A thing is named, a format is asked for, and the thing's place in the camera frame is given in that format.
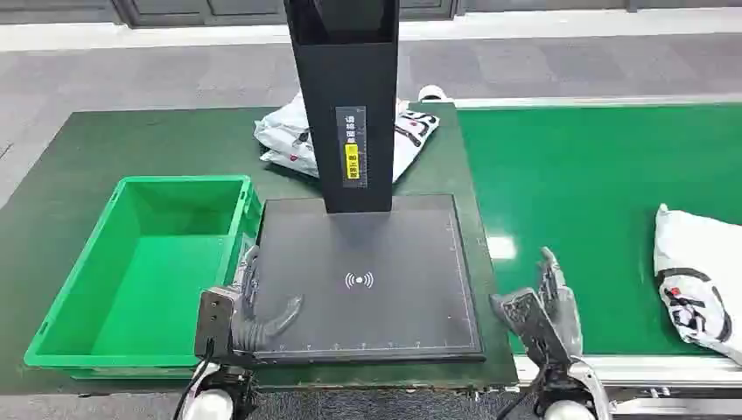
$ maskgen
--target green mat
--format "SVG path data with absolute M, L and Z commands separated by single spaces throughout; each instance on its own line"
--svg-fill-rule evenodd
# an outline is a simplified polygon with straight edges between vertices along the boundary
M 742 224 L 742 107 L 459 111 L 502 292 L 551 247 L 577 294 L 587 354 L 706 354 L 677 337 L 653 279 L 655 212 Z M 514 349 L 522 352 L 517 344 Z
M 261 200 L 318 195 L 312 178 L 258 159 L 253 121 L 271 108 L 73 114 L 0 210 L 0 393 L 179 389 L 183 382 L 72 381 L 24 367 L 22 355 L 81 252 L 116 183 L 129 175 L 247 174 Z M 516 382 L 507 335 L 487 304 L 496 291 L 455 108 L 428 105 L 442 123 L 399 181 L 397 194 L 453 193 L 487 363 L 308 366 L 260 372 L 262 386 L 441 387 Z M 167 305 L 167 290 L 163 290 Z M 85 328 L 86 320 L 80 320 Z

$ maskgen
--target green bin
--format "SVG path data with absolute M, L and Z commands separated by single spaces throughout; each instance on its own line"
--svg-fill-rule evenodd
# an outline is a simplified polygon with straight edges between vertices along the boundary
M 79 379 L 189 376 L 200 293 L 232 281 L 262 210 L 247 176 L 122 179 L 25 363 Z

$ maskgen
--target table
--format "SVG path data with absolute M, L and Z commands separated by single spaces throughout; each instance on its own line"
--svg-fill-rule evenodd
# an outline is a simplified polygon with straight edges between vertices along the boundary
M 396 194 L 453 193 L 487 362 L 272 367 L 264 389 L 501 387 L 517 383 L 456 109 L 425 104 L 442 120 Z M 180 382 L 71 381 L 23 366 L 25 348 L 88 238 L 116 182 L 127 175 L 248 174 L 261 200 L 315 197 L 315 180 L 259 161 L 253 121 L 272 108 L 73 114 L 0 210 L 0 393 L 180 389 Z
M 735 194 L 738 188 L 724 187 L 738 186 L 742 176 L 740 165 L 734 167 L 742 156 L 740 143 L 735 141 L 742 138 L 740 103 L 742 98 L 733 95 L 456 101 L 476 191 L 469 206 L 474 200 L 479 202 L 486 232 L 476 235 L 474 248 L 484 249 L 487 238 L 496 238 L 490 242 L 500 245 L 500 254 L 486 262 L 493 264 L 497 290 L 502 292 L 535 283 L 538 247 L 549 245 L 557 252 L 567 282 L 577 293 L 587 360 L 609 387 L 742 386 L 742 372 L 733 363 L 675 336 L 655 295 L 650 265 L 651 218 L 660 200 L 672 207 L 742 222 L 742 200 Z M 447 130 L 452 109 L 429 110 L 443 117 L 441 130 Z M 143 386 L 79 384 L 50 372 L 30 372 L 21 367 L 20 358 L 113 184 L 128 174 L 129 165 L 143 175 L 179 174 L 182 168 L 189 168 L 187 173 L 248 173 L 263 199 L 317 195 L 309 178 L 277 168 L 265 170 L 256 161 L 256 150 L 250 149 L 254 142 L 246 133 L 252 132 L 252 121 L 265 112 L 214 109 L 73 115 L 41 163 L 0 210 L 0 241 L 5 241 L 0 267 L 8 291 L 0 296 L 0 352 L 10 360 L 0 367 L 5 378 L 0 380 L 0 392 Z M 127 144 L 123 156 L 115 154 L 120 151 L 117 142 Z M 667 145 L 673 146 L 668 155 Z M 413 193 L 410 184 L 418 175 L 443 177 L 442 184 L 425 188 L 455 186 L 445 171 L 452 170 L 451 162 L 461 159 L 463 151 L 444 142 L 429 146 L 410 170 L 410 179 L 399 185 L 400 191 Z M 433 151 L 442 151 L 446 158 L 431 163 Z M 665 153 L 663 159 L 658 158 L 661 153 Z M 676 170 L 678 163 L 689 161 L 703 171 Z M 96 174 L 93 178 L 86 176 L 91 170 Z M 613 196 L 612 189 L 618 195 Z M 61 192 L 74 200 L 74 208 Z M 593 196 L 605 204 L 591 200 Z M 574 200 L 582 204 L 569 204 Z M 617 223 L 626 230 L 616 228 Z M 597 230 L 598 225 L 604 230 Z M 504 258 L 513 251 L 514 258 Z M 605 284 L 613 285 L 612 290 L 626 290 L 631 297 L 625 299 L 628 303 L 607 299 Z M 609 310 L 622 315 L 620 322 L 607 315 Z M 630 337 L 639 339 L 621 340 Z M 528 382 L 535 367 L 522 355 L 521 347 L 515 350 L 518 380 Z M 288 386 L 312 375 L 297 371 L 290 380 L 276 378 L 274 383 Z M 349 376 L 348 372 L 339 374 L 338 382 Z M 148 382 L 146 387 L 176 389 L 181 385 Z

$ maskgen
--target floor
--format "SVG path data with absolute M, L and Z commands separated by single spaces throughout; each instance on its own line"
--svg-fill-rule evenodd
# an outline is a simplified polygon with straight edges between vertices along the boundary
M 456 98 L 742 92 L 742 34 L 403 42 L 398 94 Z M 281 105 L 298 90 L 286 44 L 0 53 L 0 207 L 71 112 Z M 0 397 L 1 418 L 170 418 L 175 395 Z M 503 397 L 269 395 L 261 418 L 494 418 Z

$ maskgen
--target yellow sticker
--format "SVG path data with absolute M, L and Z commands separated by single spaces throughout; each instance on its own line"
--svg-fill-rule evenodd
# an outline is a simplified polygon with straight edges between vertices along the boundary
M 358 171 L 358 144 L 346 144 L 346 169 L 348 179 L 358 179 L 361 177 Z

